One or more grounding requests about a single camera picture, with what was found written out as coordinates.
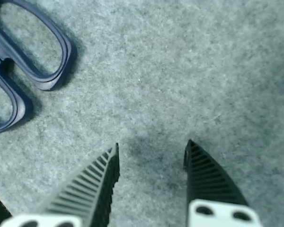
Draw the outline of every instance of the scissor handle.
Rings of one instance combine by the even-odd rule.
[[[15,126],[20,120],[27,118],[33,110],[31,100],[21,91],[15,82],[6,74],[7,61],[0,60],[0,87],[9,96],[12,103],[12,115],[5,123],[0,123],[0,133]]]
[[[13,3],[39,18],[55,35],[62,50],[62,60],[56,72],[46,75],[40,72],[24,52],[11,40],[0,28],[0,59],[12,59],[30,78],[33,84],[40,90],[53,90],[57,88],[76,58],[77,49],[69,37],[43,12],[34,5],[24,0],[0,0],[0,3]]]

